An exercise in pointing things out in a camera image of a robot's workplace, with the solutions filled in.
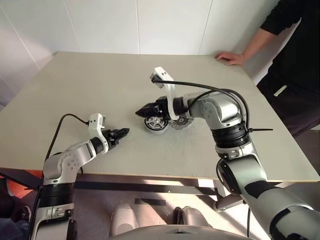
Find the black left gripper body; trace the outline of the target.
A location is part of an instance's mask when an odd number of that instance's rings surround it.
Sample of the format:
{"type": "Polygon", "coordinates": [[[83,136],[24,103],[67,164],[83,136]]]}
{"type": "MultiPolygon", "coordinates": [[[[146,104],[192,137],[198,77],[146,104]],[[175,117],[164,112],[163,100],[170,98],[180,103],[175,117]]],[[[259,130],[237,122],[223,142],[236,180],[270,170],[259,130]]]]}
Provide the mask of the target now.
{"type": "Polygon", "coordinates": [[[119,129],[105,129],[103,130],[103,136],[104,138],[107,140],[107,144],[108,144],[108,150],[112,150],[114,147],[117,146],[117,144],[119,143],[118,140],[118,133],[119,133],[119,129]]]}

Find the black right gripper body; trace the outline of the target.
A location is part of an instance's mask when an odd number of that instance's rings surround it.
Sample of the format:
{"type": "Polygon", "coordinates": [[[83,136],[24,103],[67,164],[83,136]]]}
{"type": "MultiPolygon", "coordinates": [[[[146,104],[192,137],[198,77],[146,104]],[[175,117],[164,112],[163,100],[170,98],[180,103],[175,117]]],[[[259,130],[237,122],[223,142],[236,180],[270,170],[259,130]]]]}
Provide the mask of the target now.
{"type": "Polygon", "coordinates": [[[154,104],[154,109],[157,117],[163,118],[164,120],[171,119],[168,110],[168,100],[166,96],[159,97],[154,104]]]}

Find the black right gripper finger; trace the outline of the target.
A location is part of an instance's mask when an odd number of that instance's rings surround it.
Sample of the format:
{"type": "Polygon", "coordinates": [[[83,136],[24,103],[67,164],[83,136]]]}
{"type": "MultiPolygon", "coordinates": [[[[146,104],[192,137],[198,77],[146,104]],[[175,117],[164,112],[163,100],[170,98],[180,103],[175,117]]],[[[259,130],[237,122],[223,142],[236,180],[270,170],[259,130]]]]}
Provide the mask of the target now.
{"type": "Polygon", "coordinates": [[[155,108],[141,108],[135,114],[142,118],[150,118],[157,115],[157,110],[155,108]]]}
{"type": "Polygon", "coordinates": [[[144,105],[139,112],[141,113],[155,113],[156,112],[156,103],[150,102],[144,105]]]}

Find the person's bare hand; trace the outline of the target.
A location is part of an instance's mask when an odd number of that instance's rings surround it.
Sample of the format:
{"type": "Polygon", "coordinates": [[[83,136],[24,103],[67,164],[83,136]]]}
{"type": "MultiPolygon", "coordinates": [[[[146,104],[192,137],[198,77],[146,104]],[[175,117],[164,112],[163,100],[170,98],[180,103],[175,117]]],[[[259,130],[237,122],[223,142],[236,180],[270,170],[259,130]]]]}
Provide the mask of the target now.
{"type": "Polygon", "coordinates": [[[215,58],[217,60],[224,60],[225,64],[228,66],[231,66],[231,65],[240,66],[246,60],[243,54],[237,54],[237,53],[226,52],[226,51],[218,53],[215,56],[215,58]]]}

